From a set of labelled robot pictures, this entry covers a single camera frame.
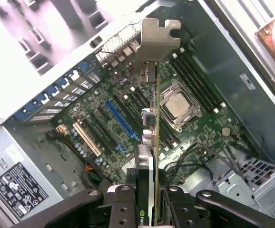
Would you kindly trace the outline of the blue expansion slot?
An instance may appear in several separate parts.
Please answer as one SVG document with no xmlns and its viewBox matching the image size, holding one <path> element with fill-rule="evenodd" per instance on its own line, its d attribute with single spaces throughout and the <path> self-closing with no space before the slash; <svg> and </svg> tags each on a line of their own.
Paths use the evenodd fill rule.
<svg viewBox="0 0 275 228">
<path fill-rule="evenodd" d="M 132 138 L 135 139 L 136 135 L 131 129 L 131 127 L 127 124 L 127 122 L 124 120 L 124 118 L 118 113 L 116 108 L 113 106 L 113 104 L 110 101 L 105 102 L 106 108 L 113 114 L 115 119 L 122 125 L 124 130 L 127 132 L 127 134 Z"/>
</svg>

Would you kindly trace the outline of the silver CPU chip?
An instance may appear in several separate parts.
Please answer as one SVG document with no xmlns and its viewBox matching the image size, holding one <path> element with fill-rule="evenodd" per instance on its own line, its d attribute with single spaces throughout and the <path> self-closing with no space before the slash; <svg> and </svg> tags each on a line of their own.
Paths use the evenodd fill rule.
<svg viewBox="0 0 275 228">
<path fill-rule="evenodd" d="M 173 119 L 184 115 L 191 106 L 191 102 L 182 93 L 170 96 L 165 103 L 165 107 L 171 113 Z"/>
</svg>

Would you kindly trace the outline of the green motherboard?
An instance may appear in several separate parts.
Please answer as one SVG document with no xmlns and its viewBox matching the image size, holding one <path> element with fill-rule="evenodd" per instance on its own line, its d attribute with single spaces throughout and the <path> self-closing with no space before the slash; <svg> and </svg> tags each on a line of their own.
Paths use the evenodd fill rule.
<svg viewBox="0 0 275 228">
<path fill-rule="evenodd" d="M 78 144 L 86 153 L 85 166 L 80 174 L 88 187 L 98 187 L 105 181 L 124 183 L 127 170 L 135 166 L 135 147 L 143 133 L 142 108 L 150 106 L 150 89 L 138 83 L 133 73 L 134 51 L 132 47 L 116 53 L 99 51 L 101 60 L 94 68 L 103 80 L 52 120 L 54 130 L 47 132 L 48 139 L 65 139 Z M 212 176 L 208 163 L 220 151 L 226 156 L 232 149 L 247 151 L 245 128 L 226 105 L 222 109 L 207 110 L 202 100 L 192 90 L 186 73 L 177 65 L 179 50 L 173 51 L 161 63 L 161 93 L 175 79 L 188 89 L 201 106 L 202 116 L 194 117 L 174 130 L 160 114 L 159 166 L 167 172 L 171 183 L 184 183 L 197 169 L 206 170 Z M 136 135 L 132 139 L 113 114 L 106 108 L 110 101 Z M 100 148 L 97 157 L 73 128 L 78 122 Z M 229 127 L 231 134 L 224 137 L 221 129 Z"/>
</svg>

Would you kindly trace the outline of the blue slot retention clip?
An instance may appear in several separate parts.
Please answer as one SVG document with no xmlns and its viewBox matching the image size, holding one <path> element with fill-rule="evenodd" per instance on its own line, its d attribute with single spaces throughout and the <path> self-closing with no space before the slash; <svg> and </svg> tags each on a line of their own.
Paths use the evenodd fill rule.
<svg viewBox="0 0 275 228">
<path fill-rule="evenodd" d="M 40 93 L 33 98 L 32 102 L 37 106 L 56 106 L 57 101 L 54 99 L 54 97 L 57 94 L 58 92 L 52 94 Z"/>
<path fill-rule="evenodd" d="M 60 77 L 54 82 L 54 85 L 59 91 L 70 91 L 70 83 L 66 77 Z"/>
<path fill-rule="evenodd" d="M 91 77 L 91 76 L 95 75 L 94 66 L 85 60 L 78 62 L 74 66 L 74 69 L 78 72 L 78 74 L 80 76 L 82 76 L 84 78 Z"/>
<path fill-rule="evenodd" d="M 27 120 L 28 117 L 30 117 L 35 111 L 37 110 L 37 107 L 33 104 L 27 104 L 21 109 L 19 109 L 13 117 L 20 122 L 23 122 Z"/>
</svg>

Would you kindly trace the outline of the metal CPU socket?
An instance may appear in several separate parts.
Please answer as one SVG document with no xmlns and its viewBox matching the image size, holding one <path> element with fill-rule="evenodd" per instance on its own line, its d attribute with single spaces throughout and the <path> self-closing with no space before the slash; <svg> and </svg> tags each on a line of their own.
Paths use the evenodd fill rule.
<svg viewBox="0 0 275 228">
<path fill-rule="evenodd" d="M 170 96 L 176 95 L 178 93 L 182 93 L 186 97 L 186 99 L 191 102 L 192 106 L 186 111 L 184 115 L 173 119 L 171 113 L 165 107 L 165 103 L 168 101 Z M 175 79 L 173 79 L 172 84 L 161 93 L 160 107 L 163 118 L 174 130 L 179 133 L 182 132 L 182 127 L 191 119 L 196 116 L 202 116 L 201 106 L 199 102 L 194 98 L 192 93 L 184 87 L 181 82 Z"/>
</svg>

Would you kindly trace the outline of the white case sticker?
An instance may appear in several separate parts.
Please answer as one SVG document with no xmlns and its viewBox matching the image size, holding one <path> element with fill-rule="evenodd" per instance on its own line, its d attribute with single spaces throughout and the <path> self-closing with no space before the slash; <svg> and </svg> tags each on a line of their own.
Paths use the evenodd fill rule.
<svg viewBox="0 0 275 228">
<path fill-rule="evenodd" d="M 240 78 L 242 79 L 242 81 L 244 82 L 244 84 L 247 86 L 249 90 L 256 89 L 255 85 L 252 83 L 252 81 L 248 78 L 246 74 L 241 74 Z"/>
</svg>

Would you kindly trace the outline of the white expansion slot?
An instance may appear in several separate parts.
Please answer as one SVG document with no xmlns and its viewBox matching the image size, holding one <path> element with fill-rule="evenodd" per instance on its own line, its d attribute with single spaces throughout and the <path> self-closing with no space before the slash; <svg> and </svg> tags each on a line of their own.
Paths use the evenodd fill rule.
<svg viewBox="0 0 275 228">
<path fill-rule="evenodd" d="M 80 137 L 84 140 L 84 142 L 88 145 L 88 147 L 92 150 L 92 152 L 99 157 L 102 152 L 100 148 L 95 144 L 95 142 L 90 138 L 87 132 L 82 128 L 82 126 L 76 122 L 73 125 L 73 128 L 80 135 Z"/>
</svg>

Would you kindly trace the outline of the black open PC case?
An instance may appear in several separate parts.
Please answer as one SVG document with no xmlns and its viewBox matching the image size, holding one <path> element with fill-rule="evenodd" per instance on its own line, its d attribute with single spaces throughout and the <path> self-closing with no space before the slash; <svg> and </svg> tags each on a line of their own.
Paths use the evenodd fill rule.
<svg viewBox="0 0 275 228">
<path fill-rule="evenodd" d="M 135 54 L 133 73 L 141 84 L 140 71 L 135 70 L 135 60 L 137 48 L 140 46 L 142 20 L 158 19 L 160 27 L 164 27 L 166 20 L 178 20 L 181 27 L 171 30 L 170 35 L 179 38 L 180 45 L 171 50 L 167 56 L 181 47 L 191 53 L 225 104 L 244 126 L 249 149 L 247 151 L 232 149 L 229 156 L 226 156 L 224 151 L 218 152 L 216 157 L 208 163 L 212 176 L 209 176 L 206 170 L 197 169 L 185 179 L 184 183 L 169 183 L 179 186 L 185 193 L 195 197 L 199 191 L 208 190 L 206 187 L 212 184 L 222 172 L 233 171 L 247 182 L 239 167 L 240 159 L 253 157 L 275 165 L 275 93 L 263 81 L 257 63 L 246 57 L 236 43 L 235 36 L 229 32 L 222 18 L 216 14 L 217 9 L 216 0 L 146 0 L 136 11 L 111 21 L 86 43 L 41 75 L 39 80 L 27 79 L 26 82 L 11 83 L 5 92 L 0 92 L 0 107 L 15 105 L 16 101 L 19 104 L 0 119 L 17 121 L 13 115 L 25 105 L 33 104 L 32 100 L 38 94 L 58 92 L 54 97 L 57 101 L 56 106 L 33 104 L 37 110 L 27 120 L 17 121 L 21 124 L 52 124 L 53 118 L 103 80 L 100 71 L 95 68 L 95 75 L 87 78 L 80 76 L 74 69 L 74 66 L 82 60 L 93 66 L 100 64 L 101 60 L 96 54 L 102 50 L 116 53 L 132 47 Z M 248 76 L 255 85 L 255 90 L 247 88 L 240 78 L 241 74 Z M 60 77 L 66 77 L 69 80 L 70 91 L 59 91 L 55 87 L 54 82 Z M 98 187 L 88 187 L 81 177 L 80 180 L 85 187 L 84 190 L 96 189 L 103 194 L 113 192 L 115 185 L 124 185 L 128 182 L 126 178 L 124 183 L 120 184 L 105 181 Z M 160 181 L 159 186 L 160 208 L 157 225 L 149 227 L 140 226 L 137 223 L 137 228 L 173 228 L 172 225 L 163 223 L 161 209 L 164 200 Z"/>
</svg>

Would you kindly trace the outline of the grey power supply unit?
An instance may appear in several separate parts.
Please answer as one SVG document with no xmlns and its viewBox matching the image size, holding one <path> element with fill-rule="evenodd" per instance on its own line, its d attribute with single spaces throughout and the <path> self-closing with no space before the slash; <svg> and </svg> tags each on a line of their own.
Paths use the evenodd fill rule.
<svg viewBox="0 0 275 228">
<path fill-rule="evenodd" d="M 0 226 L 11 227 L 84 190 L 86 153 L 48 139 L 50 123 L 0 119 Z"/>
</svg>

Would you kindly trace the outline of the perforated metal drive cage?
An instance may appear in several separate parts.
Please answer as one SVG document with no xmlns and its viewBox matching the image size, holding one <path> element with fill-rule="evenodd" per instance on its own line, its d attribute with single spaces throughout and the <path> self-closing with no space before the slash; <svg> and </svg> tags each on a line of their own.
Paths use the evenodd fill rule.
<svg viewBox="0 0 275 228">
<path fill-rule="evenodd" d="M 222 172 L 206 188 L 275 218 L 275 165 L 247 157 L 239 167 L 247 182 L 233 171 Z"/>
</svg>

